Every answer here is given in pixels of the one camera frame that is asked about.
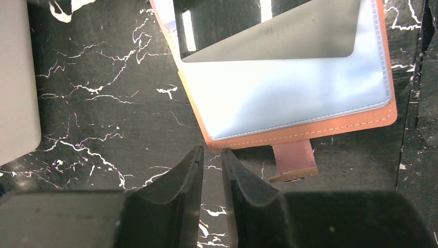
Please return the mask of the brown leather card holder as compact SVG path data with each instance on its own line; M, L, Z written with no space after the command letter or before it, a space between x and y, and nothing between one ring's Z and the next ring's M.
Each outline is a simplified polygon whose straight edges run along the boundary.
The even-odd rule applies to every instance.
M207 147L270 145L272 182L315 175L312 138L379 128L397 119L382 1L360 1L347 57L185 63L174 1L151 5Z

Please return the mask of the single black VIP card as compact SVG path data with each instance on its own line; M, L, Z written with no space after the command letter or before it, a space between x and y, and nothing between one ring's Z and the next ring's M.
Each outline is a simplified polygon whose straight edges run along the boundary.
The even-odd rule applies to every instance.
M174 1L185 63L347 57L360 1Z

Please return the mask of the white plastic card tray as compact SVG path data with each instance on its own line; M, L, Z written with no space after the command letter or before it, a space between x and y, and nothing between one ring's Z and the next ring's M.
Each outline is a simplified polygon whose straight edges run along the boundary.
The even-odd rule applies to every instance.
M26 1L1 1L1 165L41 141Z

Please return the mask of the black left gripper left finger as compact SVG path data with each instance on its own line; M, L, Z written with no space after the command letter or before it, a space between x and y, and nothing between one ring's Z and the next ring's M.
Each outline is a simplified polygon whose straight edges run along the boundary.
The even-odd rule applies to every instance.
M8 193L1 247L196 247L204 149L136 191Z

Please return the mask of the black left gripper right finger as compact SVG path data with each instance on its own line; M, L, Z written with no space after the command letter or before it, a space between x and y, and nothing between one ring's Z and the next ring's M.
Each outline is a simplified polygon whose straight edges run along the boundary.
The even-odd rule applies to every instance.
M222 175L232 247L436 247L396 192L279 191L230 150Z

